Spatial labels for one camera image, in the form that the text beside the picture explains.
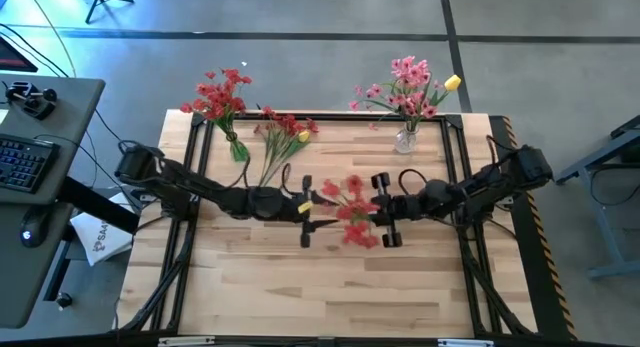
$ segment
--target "computer mouse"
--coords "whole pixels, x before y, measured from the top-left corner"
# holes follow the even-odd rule
[[[34,205],[24,215],[20,226],[20,241],[25,247],[38,247],[47,239],[51,206]]]

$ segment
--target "flower bouquet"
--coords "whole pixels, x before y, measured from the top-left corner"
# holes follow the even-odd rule
[[[269,122],[258,124],[253,130],[264,138],[266,144],[258,183],[260,187],[266,186],[285,161],[311,142],[311,133],[318,133],[318,125],[310,118],[302,124],[293,115],[278,115],[269,106],[265,106],[262,113]]]
[[[418,123],[435,116],[438,105],[462,82],[458,76],[453,75],[444,85],[440,85],[437,80],[432,84],[427,61],[414,64],[414,59],[415,56],[408,56],[402,60],[393,60],[391,74],[395,79],[392,82],[374,83],[364,92],[362,87],[356,86],[356,94],[361,99],[349,103],[353,111],[357,111],[361,104],[369,110],[376,105],[384,107],[391,114],[402,116],[406,123],[398,133],[395,145],[396,150],[401,153],[411,152],[415,148]],[[373,123],[369,127],[376,129]]]
[[[362,197],[363,183],[357,175],[348,177],[345,184],[349,191],[348,195],[343,194],[340,187],[330,180],[324,181],[322,188],[322,193],[338,205],[335,209],[336,218],[346,221],[342,243],[353,243],[367,249],[379,245],[378,236],[371,234],[369,213],[377,211],[380,207],[365,201]]]
[[[233,120],[236,113],[244,113],[246,107],[244,100],[234,96],[234,93],[239,94],[243,85],[251,83],[251,78],[240,76],[237,69],[223,69],[222,74],[226,77],[224,83],[198,83],[196,92],[205,99],[197,98],[193,103],[184,103],[180,110],[185,113],[199,113],[215,123],[227,136],[234,161],[243,162],[249,157],[249,151],[233,131]],[[216,74],[207,72],[205,76],[213,80]]]

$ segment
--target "keyboard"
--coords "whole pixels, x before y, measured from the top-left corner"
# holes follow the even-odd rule
[[[59,148],[48,141],[0,134],[0,188],[36,193]]]

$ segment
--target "yellow black caution stripe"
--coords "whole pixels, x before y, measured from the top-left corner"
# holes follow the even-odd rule
[[[516,141],[516,135],[513,133],[513,128],[511,127],[511,120],[508,117],[503,117],[504,124],[507,129],[507,134],[509,135],[509,141],[511,143],[511,147],[517,148],[518,142]],[[553,257],[551,256],[551,247],[549,246],[549,242],[544,234],[544,228],[542,227],[542,219],[540,218],[540,213],[538,212],[538,207],[536,207],[535,199],[531,195],[530,192],[527,192],[527,200],[529,203],[529,207],[531,208],[531,213],[533,214],[533,221],[536,225],[536,229],[538,231],[538,235],[540,236],[540,243],[544,248],[544,255],[547,259],[547,266],[549,267],[549,273],[551,274],[551,278],[553,279],[554,287],[556,293],[558,295],[558,301],[560,303],[560,307],[562,308],[562,312],[564,314],[564,319],[567,322],[567,330],[573,337],[573,339],[578,339],[575,327],[573,325],[573,320],[571,318],[571,312],[569,312],[569,305],[567,304],[567,298],[562,290],[562,285],[560,285],[560,278],[558,277],[558,270],[556,269],[556,264],[553,262]]]

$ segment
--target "clear vase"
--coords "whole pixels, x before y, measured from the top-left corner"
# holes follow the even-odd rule
[[[396,135],[395,149],[399,153],[411,153],[416,149],[416,136],[418,134],[418,124],[411,129],[411,123],[407,122],[404,128]]]

